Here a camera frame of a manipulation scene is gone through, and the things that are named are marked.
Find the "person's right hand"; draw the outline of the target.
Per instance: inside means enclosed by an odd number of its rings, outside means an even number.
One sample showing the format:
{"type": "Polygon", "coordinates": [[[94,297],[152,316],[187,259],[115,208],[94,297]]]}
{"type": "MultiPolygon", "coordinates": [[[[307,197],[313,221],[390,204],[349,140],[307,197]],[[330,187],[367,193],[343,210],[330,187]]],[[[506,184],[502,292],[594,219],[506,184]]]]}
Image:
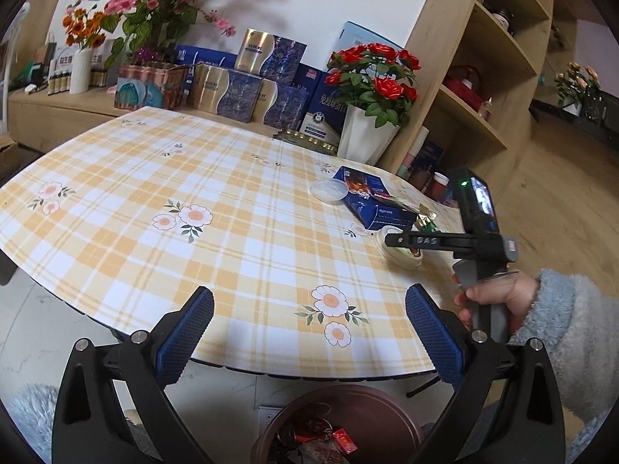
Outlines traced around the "person's right hand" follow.
{"type": "Polygon", "coordinates": [[[508,309],[510,333],[514,334],[529,314],[539,289],[537,279],[521,271],[512,272],[496,279],[479,282],[461,291],[454,299],[458,316],[470,328],[472,326],[471,304],[505,305],[508,309]]]}

